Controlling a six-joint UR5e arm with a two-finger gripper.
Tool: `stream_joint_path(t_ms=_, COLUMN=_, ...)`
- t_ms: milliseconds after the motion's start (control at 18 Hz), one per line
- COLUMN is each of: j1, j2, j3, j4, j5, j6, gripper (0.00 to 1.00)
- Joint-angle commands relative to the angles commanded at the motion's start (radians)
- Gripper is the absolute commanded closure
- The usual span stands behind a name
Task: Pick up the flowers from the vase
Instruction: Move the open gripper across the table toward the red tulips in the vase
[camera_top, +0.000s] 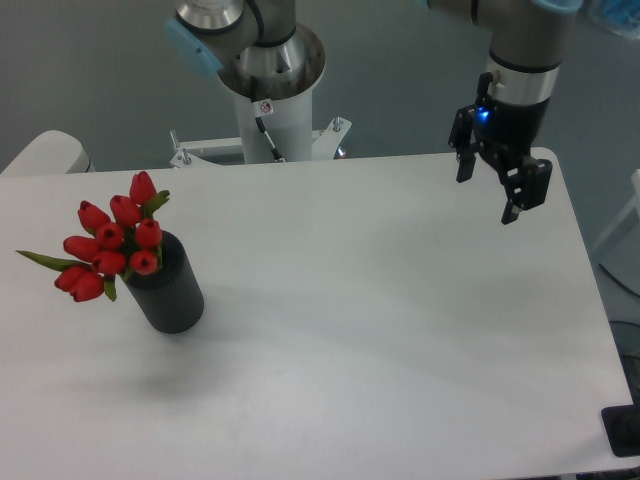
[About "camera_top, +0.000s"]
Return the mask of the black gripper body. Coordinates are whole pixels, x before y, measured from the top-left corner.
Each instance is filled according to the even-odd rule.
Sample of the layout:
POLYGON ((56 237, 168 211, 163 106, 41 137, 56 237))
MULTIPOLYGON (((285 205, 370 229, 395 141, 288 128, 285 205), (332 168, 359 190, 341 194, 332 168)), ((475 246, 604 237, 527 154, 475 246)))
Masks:
POLYGON ((490 89, 497 85, 498 73, 479 76, 473 132, 480 157, 506 181, 508 172, 518 170, 538 135, 549 99, 531 105, 503 102, 490 89))

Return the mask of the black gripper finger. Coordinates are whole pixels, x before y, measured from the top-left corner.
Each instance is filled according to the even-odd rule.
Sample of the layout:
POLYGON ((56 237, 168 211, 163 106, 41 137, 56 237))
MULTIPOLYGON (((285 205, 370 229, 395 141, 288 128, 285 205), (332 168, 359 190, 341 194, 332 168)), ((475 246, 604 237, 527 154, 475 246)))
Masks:
POLYGON ((458 170, 456 181, 463 183, 472 178, 476 162, 476 144, 472 141, 474 133, 474 113, 473 106, 466 106, 459 109, 451 127, 448 144, 456 150, 458 170))
POLYGON ((536 159, 529 155, 522 157, 520 164, 506 170, 501 177, 507 201, 501 217, 501 223, 515 222, 522 211, 528 211, 542 205, 550 183, 553 164, 547 159, 536 159))

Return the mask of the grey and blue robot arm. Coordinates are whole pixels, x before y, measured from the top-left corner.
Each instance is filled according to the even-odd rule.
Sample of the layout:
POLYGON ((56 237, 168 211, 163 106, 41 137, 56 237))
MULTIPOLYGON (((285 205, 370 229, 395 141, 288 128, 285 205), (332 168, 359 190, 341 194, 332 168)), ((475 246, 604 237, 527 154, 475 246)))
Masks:
MULTIPOLYGON (((455 115, 448 143, 458 182, 486 162, 505 190, 502 222, 545 202, 552 163, 531 146, 559 73, 577 1, 435 1, 432 8, 491 33, 475 101, 455 115)), ((311 94, 325 53, 296 18, 292 1, 178 1, 165 32, 196 72, 218 78, 235 98, 248 163, 308 161, 311 94)))

